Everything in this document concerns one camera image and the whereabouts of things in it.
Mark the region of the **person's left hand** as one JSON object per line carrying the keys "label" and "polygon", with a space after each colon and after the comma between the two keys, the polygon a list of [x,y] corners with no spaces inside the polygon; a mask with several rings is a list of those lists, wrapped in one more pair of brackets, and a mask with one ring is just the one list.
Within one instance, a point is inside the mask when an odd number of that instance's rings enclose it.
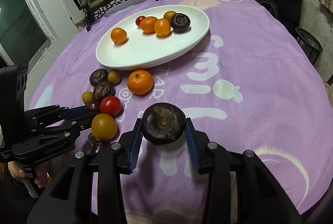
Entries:
{"label": "person's left hand", "polygon": [[[24,169],[18,165],[15,161],[10,161],[7,163],[8,169],[10,174],[16,179],[16,180],[22,180],[25,177],[25,171]],[[44,188],[48,184],[48,175],[47,175],[47,165],[46,163],[38,165],[38,167],[35,170],[36,177],[34,179],[34,183],[39,188]]]}

